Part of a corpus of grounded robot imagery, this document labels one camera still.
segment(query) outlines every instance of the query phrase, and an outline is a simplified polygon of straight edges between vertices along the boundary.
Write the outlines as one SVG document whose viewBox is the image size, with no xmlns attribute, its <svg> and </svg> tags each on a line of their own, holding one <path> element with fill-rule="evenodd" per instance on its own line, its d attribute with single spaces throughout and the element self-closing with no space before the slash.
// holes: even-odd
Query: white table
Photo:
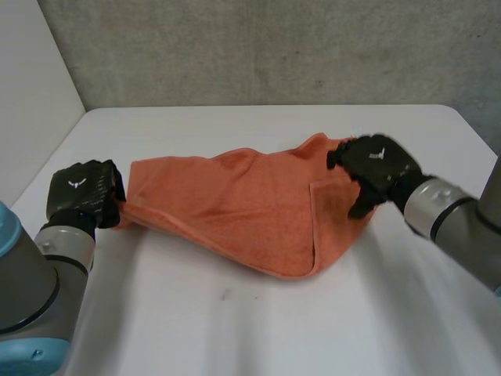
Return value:
<svg viewBox="0 0 501 376">
<path fill-rule="evenodd" d="M 86 114 L 13 209 L 34 236 L 52 173 L 113 159 L 273 152 L 384 132 L 475 195 L 494 153 L 442 106 L 171 107 Z M 67 375 L 500 375 L 501 305 L 396 208 L 317 277 L 281 281 L 176 236 L 98 234 Z"/>
</svg>

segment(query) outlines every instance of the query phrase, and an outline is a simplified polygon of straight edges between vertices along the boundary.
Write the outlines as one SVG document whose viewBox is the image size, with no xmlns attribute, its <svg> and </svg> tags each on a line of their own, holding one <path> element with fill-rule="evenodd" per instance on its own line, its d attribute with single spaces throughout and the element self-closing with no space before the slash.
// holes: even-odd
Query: orange towel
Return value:
<svg viewBox="0 0 501 376">
<path fill-rule="evenodd" d="M 359 186 L 326 154 L 323 133 L 297 149 L 252 149 L 213 158 L 162 157 L 132 163 L 121 227 L 131 222 L 177 233 L 281 278 L 312 276 L 338 260 L 369 216 L 348 219 Z"/>
</svg>

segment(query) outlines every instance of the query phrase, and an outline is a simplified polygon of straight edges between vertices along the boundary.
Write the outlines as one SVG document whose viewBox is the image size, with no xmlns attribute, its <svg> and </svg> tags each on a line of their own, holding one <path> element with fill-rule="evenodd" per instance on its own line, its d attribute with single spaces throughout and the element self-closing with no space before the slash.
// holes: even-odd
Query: white wall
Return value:
<svg viewBox="0 0 501 376">
<path fill-rule="evenodd" d="M 0 0 L 0 201 L 22 194 L 85 113 L 35 0 Z"/>
</svg>

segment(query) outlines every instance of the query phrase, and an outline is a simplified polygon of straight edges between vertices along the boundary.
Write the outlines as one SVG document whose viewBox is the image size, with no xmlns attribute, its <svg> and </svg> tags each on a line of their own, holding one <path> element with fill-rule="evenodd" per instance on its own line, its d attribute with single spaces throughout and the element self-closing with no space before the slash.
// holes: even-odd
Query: white logo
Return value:
<svg viewBox="0 0 501 376">
<path fill-rule="evenodd" d="M 384 148 L 379 154 L 369 154 L 369 158 L 372 159 L 384 159 Z"/>
<path fill-rule="evenodd" d="M 70 184 L 73 188 L 77 189 L 79 186 L 81 186 L 83 183 L 85 183 L 85 180 L 87 180 L 87 178 L 84 178 L 79 183 L 73 183 L 73 182 L 71 182 L 71 181 L 68 180 L 68 184 Z"/>
</svg>

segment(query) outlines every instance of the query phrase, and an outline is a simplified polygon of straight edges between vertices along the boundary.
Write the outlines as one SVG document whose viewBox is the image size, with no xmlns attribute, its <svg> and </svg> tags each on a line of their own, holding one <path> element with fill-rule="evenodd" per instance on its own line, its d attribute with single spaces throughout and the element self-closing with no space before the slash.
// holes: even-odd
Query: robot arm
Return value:
<svg viewBox="0 0 501 376">
<path fill-rule="evenodd" d="M 48 223 L 34 241 L 0 202 L 0 374 L 50 375 L 70 349 L 88 274 L 95 230 L 116 226 L 124 201 L 112 161 L 57 172 Z"/>
<path fill-rule="evenodd" d="M 327 154 L 327 167 L 343 167 L 361 187 L 349 215 L 362 218 L 393 201 L 407 224 L 501 296 L 501 160 L 480 200 L 440 178 L 424 175 L 394 140 L 363 136 Z"/>
</svg>

